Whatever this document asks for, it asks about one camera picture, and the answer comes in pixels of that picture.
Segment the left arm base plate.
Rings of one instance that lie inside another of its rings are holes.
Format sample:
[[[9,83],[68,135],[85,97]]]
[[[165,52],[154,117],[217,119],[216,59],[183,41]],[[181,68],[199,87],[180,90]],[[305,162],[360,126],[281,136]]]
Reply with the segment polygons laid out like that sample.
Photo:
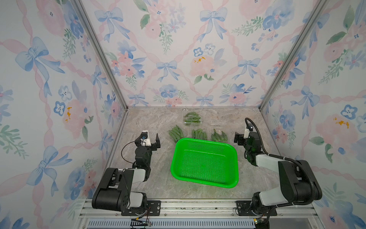
[[[148,200],[142,203],[141,207],[129,208],[121,213],[122,216],[160,216],[161,201],[160,200]]]

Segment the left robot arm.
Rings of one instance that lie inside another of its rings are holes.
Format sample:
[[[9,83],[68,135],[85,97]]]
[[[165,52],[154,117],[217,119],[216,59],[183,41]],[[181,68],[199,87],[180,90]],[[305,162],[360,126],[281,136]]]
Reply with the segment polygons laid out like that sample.
[[[160,139],[156,135],[156,140],[152,143],[148,131],[143,131],[134,143],[135,161],[131,168],[105,170],[92,197],[94,209],[117,211],[123,216],[145,216],[152,210],[147,195],[133,192],[132,184],[148,180],[153,152],[161,147]]]

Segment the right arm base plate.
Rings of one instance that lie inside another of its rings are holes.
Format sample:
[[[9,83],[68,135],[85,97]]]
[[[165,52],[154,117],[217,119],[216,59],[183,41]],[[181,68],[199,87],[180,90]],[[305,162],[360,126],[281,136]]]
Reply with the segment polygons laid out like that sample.
[[[272,206],[254,204],[251,200],[237,200],[235,204],[235,212],[238,216],[267,216],[268,214],[270,216],[277,216],[277,211],[271,210]]]

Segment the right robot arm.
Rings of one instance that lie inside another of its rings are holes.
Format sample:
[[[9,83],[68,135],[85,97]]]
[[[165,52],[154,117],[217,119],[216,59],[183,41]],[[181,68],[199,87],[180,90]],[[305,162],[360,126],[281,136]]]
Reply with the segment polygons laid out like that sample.
[[[257,132],[236,132],[234,142],[245,148],[245,158],[251,165],[268,169],[279,176],[279,186],[256,192],[246,212],[268,215],[279,207],[308,205],[322,198],[320,185],[307,161],[265,153]]]

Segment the bright green plastic basket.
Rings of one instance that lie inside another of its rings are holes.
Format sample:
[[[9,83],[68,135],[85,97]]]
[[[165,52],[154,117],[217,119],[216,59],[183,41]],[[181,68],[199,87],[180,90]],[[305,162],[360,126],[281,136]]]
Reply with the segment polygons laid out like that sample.
[[[180,139],[175,145],[171,174],[181,181],[234,188],[239,182],[237,151],[226,143]]]

